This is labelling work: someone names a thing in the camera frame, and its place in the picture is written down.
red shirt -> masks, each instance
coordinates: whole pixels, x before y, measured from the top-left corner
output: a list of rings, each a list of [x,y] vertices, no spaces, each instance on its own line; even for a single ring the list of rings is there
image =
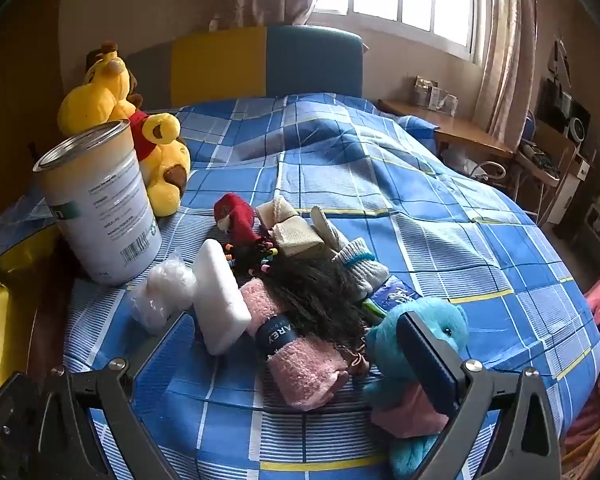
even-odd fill
[[[142,126],[144,126],[144,122],[148,116],[149,115],[145,114],[142,110],[136,110],[129,117],[129,122],[131,123],[131,135],[134,138],[134,147],[136,149],[138,161],[146,159],[155,149],[155,144],[142,134]]]

white foam block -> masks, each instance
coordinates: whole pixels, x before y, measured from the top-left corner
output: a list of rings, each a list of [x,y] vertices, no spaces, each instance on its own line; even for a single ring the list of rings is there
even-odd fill
[[[198,282],[193,308],[206,349],[211,355],[222,354],[245,331],[251,314],[216,240],[205,240],[192,268]]]

screw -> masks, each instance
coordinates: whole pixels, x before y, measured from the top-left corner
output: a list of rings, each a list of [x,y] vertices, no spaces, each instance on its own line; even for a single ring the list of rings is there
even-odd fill
[[[476,359],[467,359],[464,362],[464,367],[470,372],[481,372],[482,363]]]
[[[126,361],[122,357],[116,357],[109,361],[107,367],[109,367],[109,370],[122,370],[122,368],[125,367],[125,364]]]

yellow stuffed toy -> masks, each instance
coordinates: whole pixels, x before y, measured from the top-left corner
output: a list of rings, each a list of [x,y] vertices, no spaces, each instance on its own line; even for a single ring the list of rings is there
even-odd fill
[[[178,139],[180,122],[176,117],[148,115],[130,102],[138,103],[141,98],[129,95],[132,76],[117,50],[114,43],[102,46],[84,84],[62,101],[58,126],[69,137],[107,121],[129,119],[149,202],[156,216],[168,216],[177,211],[187,185],[189,150]]]

dark hair wig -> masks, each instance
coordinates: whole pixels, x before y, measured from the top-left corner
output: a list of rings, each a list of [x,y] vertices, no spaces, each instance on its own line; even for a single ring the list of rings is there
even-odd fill
[[[357,348],[365,333],[356,285],[340,262],[279,254],[255,273],[301,335]]]

